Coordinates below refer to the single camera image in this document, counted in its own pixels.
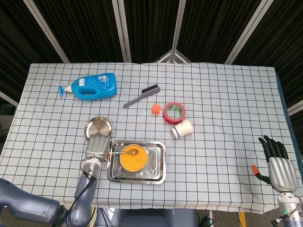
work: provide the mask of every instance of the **spoon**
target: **spoon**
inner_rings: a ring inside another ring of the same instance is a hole
[[[129,155],[137,155],[139,151],[135,148],[129,149],[127,151],[122,151],[122,152],[109,152],[110,155],[115,155],[115,154],[129,154]]]

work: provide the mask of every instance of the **metal plate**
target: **metal plate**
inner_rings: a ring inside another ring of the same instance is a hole
[[[113,182],[160,184],[166,176],[165,146],[160,142],[117,140],[112,143],[111,152],[121,152],[130,144],[143,147],[148,155],[145,167],[138,172],[128,172],[120,163],[119,155],[110,155],[107,177]]]
[[[84,128],[84,137],[89,140],[90,135],[102,134],[111,136],[113,132],[112,123],[105,117],[94,117],[91,119]]]

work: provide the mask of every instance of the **cup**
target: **cup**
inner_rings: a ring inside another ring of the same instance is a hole
[[[174,134],[175,138],[179,138],[179,137],[185,136],[189,133],[193,133],[194,127],[188,119],[184,119],[179,124],[172,127],[171,131],[172,131],[172,134]]]

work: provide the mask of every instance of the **tape roll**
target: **tape roll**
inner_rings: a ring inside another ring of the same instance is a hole
[[[174,118],[171,118],[169,117],[167,111],[168,110],[179,110],[180,111],[180,114],[181,114],[181,117],[179,117],[178,119],[174,119]],[[164,108],[164,111],[163,111],[163,117],[164,117],[164,120],[168,123],[168,124],[173,124],[173,125],[176,125],[176,124],[179,124],[181,121],[184,120],[185,118],[185,108],[184,106],[182,106],[182,104],[180,103],[176,103],[176,102],[172,102],[172,103],[168,103],[165,108]]]

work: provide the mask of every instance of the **stainless steel tray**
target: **stainless steel tray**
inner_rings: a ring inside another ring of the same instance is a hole
[[[130,144],[143,147],[148,155],[145,167],[138,172],[128,172],[121,166],[120,155],[110,155],[107,177],[113,182],[160,184],[165,180],[165,146],[160,142],[117,140],[112,143],[111,152],[121,152]]]

